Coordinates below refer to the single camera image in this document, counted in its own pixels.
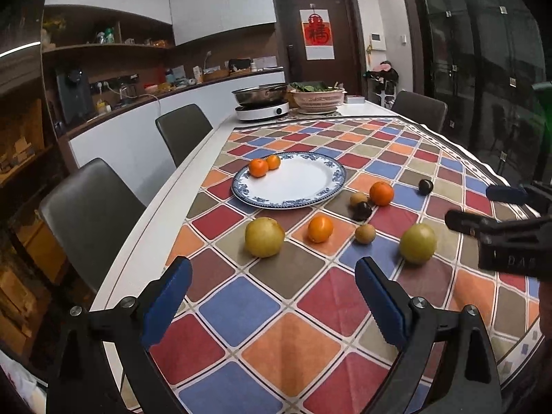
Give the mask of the green yellow apple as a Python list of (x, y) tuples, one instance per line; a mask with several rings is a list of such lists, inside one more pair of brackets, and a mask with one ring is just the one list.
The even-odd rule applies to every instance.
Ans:
[(400, 241), (400, 254), (412, 265), (423, 265), (431, 259), (437, 249), (437, 236), (425, 223), (411, 226)]

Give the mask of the dark plum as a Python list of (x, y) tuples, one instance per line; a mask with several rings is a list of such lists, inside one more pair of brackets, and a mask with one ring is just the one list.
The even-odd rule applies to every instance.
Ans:
[(427, 196), (433, 192), (434, 184), (430, 179), (422, 178), (418, 182), (418, 192), (420, 195)]
[(365, 221), (372, 216), (372, 206), (367, 201), (360, 201), (353, 206), (353, 219), (356, 221)]

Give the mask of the brown kiwi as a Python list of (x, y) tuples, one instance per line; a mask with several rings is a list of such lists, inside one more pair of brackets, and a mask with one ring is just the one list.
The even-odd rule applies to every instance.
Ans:
[(360, 203), (368, 203), (368, 195), (362, 191), (358, 191), (350, 196), (349, 205), (351, 207), (355, 207)]
[(369, 245), (375, 240), (375, 237), (376, 237), (376, 229), (374, 228), (373, 225), (369, 223), (362, 224), (356, 228), (355, 240), (360, 244)]

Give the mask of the small orange mandarin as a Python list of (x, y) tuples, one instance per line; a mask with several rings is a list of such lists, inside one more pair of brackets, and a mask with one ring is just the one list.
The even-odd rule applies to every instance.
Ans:
[(326, 242), (334, 231), (333, 221), (324, 214), (318, 214), (310, 220), (307, 228), (308, 239), (316, 244)]

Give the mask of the yellow pear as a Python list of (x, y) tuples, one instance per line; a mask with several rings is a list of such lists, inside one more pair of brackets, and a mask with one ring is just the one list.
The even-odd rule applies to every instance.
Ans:
[(245, 249), (257, 258), (268, 258), (280, 251), (284, 237), (284, 229), (277, 220), (261, 217), (247, 224)]

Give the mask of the white kitchen counter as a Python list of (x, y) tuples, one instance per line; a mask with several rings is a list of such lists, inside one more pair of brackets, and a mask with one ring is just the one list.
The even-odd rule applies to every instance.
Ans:
[(284, 82), (279, 67), (190, 87), (120, 114), (109, 113), (105, 121), (70, 138), (68, 147), (77, 168), (102, 159), (148, 205), (195, 147), (235, 113), (235, 91)]

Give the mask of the grey chair right side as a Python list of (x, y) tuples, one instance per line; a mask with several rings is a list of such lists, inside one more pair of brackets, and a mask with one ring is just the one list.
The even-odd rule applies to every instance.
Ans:
[(416, 92), (401, 91), (397, 94), (391, 110), (440, 133), (448, 107), (443, 101)]

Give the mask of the grey chair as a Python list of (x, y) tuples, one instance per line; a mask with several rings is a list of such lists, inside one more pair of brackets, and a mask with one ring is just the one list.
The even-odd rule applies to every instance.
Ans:
[(41, 219), (95, 292), (144, 211), (144, 204), (101, 158), (64, 179), (39, 205)]
[(213, 130), (213, 126), (197, 104), (167, 112), (155, 120), (155, 125), (176, 167)]
[(401, 91), (397, 94), (391, 110), (440, 133), (448, 107), (443, 101), (416, 92)]

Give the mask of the near grey chair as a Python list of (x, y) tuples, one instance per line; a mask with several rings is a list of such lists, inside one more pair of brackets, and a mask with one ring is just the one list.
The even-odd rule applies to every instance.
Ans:
[(144, 211), (144, 204), (101, 158), (64, 179), (39, 205), (41, 219), (95, 292)]

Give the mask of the blue white porcelain plate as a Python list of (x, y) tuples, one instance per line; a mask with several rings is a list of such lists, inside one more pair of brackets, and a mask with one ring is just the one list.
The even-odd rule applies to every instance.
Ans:
[(247, 166), (231, 185), (235, 198), (252, 207), (284, 210), (310, 207), (335, 196), (344, 186), (344, 167), (318, 152), (278, 153), (280, 166), (253, 177)]

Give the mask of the pink basket with greens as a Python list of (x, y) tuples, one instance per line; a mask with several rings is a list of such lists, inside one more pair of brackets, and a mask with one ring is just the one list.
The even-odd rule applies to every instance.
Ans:
[(293, 82), (288, 85), (288, 92), (297, 107), (309, 113), (335, 111), (343, 105), (346, 95), (342, 84), (327, 86), (323, 82)]

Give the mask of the small mandarin on plate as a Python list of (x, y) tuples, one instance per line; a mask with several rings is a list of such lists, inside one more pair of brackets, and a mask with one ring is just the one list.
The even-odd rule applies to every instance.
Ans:
[(276, 154), (272, 154), (270, 156), (268, 156), (266, 159), (265, 159), (267, 165), (268, 165), (268, 169), (269, 170), (276, 170), (280, 167), (281, 165), (281, 158), (276, 155)]

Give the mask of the large mandarin on plate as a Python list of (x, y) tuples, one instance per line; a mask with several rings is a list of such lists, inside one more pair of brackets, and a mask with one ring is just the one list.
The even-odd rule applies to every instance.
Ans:
[(263, 178), (268, 173), (269, 165), (264, 159), (253, 159), (249, 162), (248, 172), (253, 178)]

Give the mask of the steel pot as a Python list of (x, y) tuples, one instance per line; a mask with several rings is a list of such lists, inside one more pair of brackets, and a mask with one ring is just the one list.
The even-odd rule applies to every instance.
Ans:
[(286, 83), (263, 84), (233, 91), (240, 106), (265, 105), (284, 100), (287, 92)]

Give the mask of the far grey chair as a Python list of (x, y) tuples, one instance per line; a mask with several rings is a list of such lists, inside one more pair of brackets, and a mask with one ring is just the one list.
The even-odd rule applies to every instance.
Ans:
[(155, 125), (176, 167), (213, 130), (213, 126), (197, 104), (167, 112), (155, 120)]

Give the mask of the white induction cooker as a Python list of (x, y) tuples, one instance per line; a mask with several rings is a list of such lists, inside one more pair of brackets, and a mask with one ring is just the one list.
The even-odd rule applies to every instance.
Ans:
[(238, 106), (235, 108), (239, 121), (264, 121), (278, 118), (289, 112), (288, 102), (269, 103), (265, 105)]

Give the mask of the red white door poster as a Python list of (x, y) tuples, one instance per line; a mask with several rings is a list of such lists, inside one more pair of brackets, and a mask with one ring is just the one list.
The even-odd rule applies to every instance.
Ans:
[(299, 16), (306, 60), (334, 60), (334, 41), (328, 10), (301, 9)]

